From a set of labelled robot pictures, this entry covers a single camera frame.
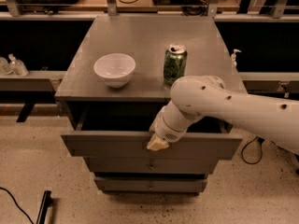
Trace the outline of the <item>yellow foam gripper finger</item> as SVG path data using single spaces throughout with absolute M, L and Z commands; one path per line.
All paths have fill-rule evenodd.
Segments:
M 154 121 L 151 123 L 151 125 L 149 126 L 149 132 L 155 132 L 155 127 L 156 127 L 156 122 L 157 122 L 157 118 L 158 116 L 155 117 Z
M 147 149 L 151 151 L 159 151 L 169 147 L 169 143 L 160 138 L 156 133 L 151 137 L 147 144 Z

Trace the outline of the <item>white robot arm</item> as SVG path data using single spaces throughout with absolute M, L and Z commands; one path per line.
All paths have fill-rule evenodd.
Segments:
M 299 154 L 298 101 L 228 91 L 214 76 L 181 77 L 173 83 L 170 97 L 150 125 L 149 150 L 169 147 L 192 124 L 212 117 Z

